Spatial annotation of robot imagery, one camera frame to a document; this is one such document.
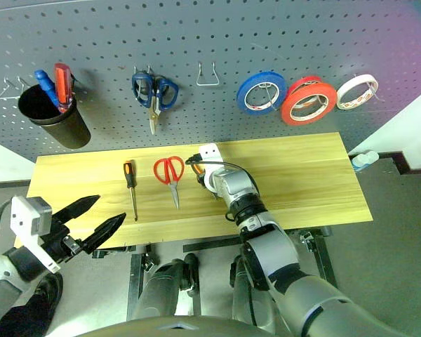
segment scissor handle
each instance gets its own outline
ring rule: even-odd
[[[180,175],[176,174],[175,167],[172,163],[173,160],[177,160],[181,164]],[[163,163],[164,179],[162,179],[162,177],[160,177],[159,174],[157,173],[159,164],[161,164],[161,163]],[[168,184],[171,183],[169,172],[171,173],[171,177],[172,177],[173,181],[178,182],[179,179],[181,179],[182,174],[184,173],[184,161],[177,156],[173,156],[173,157],[169,157],[169,158],[162,158],[162,159],[156,161],[156,163],[154,163],[154,165],[153,165],[154,176],[157,178],[157,180],[159,180],[161,183],[163,183],[165,185],[168,185]]]
[[[133,83],[133,92],[134,92],[134,96],[135,98],[139,101],[139,103],[141,105],[143,105],[144,107],[146,107],[147,109],[149,109],[151,107],[152,104],[152,97],[153,97],[153,77],[146,73],[146,72],[136,72],[133,77],[132,77],[132,83]],[[147,93],[147,99],[143,100],[140,97],[139,91],[140,91],[140,87],[138,84],[138,81],[145,81],[147,82],[147,86],[148,86],[148,93]]]
[[[156,87],[156,97],[159,102],[159,109],[161,111],[170,109],[176,103],[176,99],[178,98],[178,86],[169,79],[160,78],[156,81]],[[173,90],[174,96],[168,104],[164,104],[163,97],[164,93],[168,91],[168,88],[171,88]]]

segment white wall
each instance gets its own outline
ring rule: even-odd
[[[412,169],[421,169],[421,95],[349,154],[368,150],[402,151]]]
[[[31,179],[34,163],[0,145],[0,182]]]

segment orange screwdriver handle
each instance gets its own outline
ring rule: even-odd
[[[123,164],[123,170],[125,171],[126,187],[135,187],[135,174],[133,163],[129,160],[125,161],[125,164]]]

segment scissors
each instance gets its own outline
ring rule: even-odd
[[[175,167],[172,163],[172,161],[174,160],[180,162],[181,164],[181,173],[179,175],[176,173]],[[160,177],[158,174],[158,167],[161,164],[163,164],[164,179],[162,179],[162,177]],[[171,194],[173,196],[173,201],[175,202],[176,209],[180,209],[180,200],[178,198],[178,191],[176,190],[176,186],[178,185],[178,181],[181,179],[182,174],[184,173],[184,161],[177,156],[162,158],[156,161],[156,163],[154,163],[153,172],[157,180],[169,186]]]
[[[175,104],[178,86],[164,77],[155,77],[148,72],[136,72],[132,78],[135,98],[148,109],[149,129],[156,132],[159,115]]]

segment red tape roll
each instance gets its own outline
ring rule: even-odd
[[[320,95],[325,98],[324,103],[320,108],[308,114],[307,116],[299,117],[293,116],[293,108],[305,98]],[[313,123],[323,118],[328,114],[337,104],[337,91],[327,83],[315,83],[308,86],[297,89],[294,93],[291,93],[284,103],[282,104],[281,113],[282,120],[289,125],[303,125]]]
[[[295,91],[297,91],[301,86],[308,86],[310,84],[315,84],[315,83],[319,83],[319,82],[322,82],[321,77],[316,76],[316,75],[310,75],[310,76],[303,77],[290,86],[290,88],[287,91],[286,98],[291,93],[294,93]]]

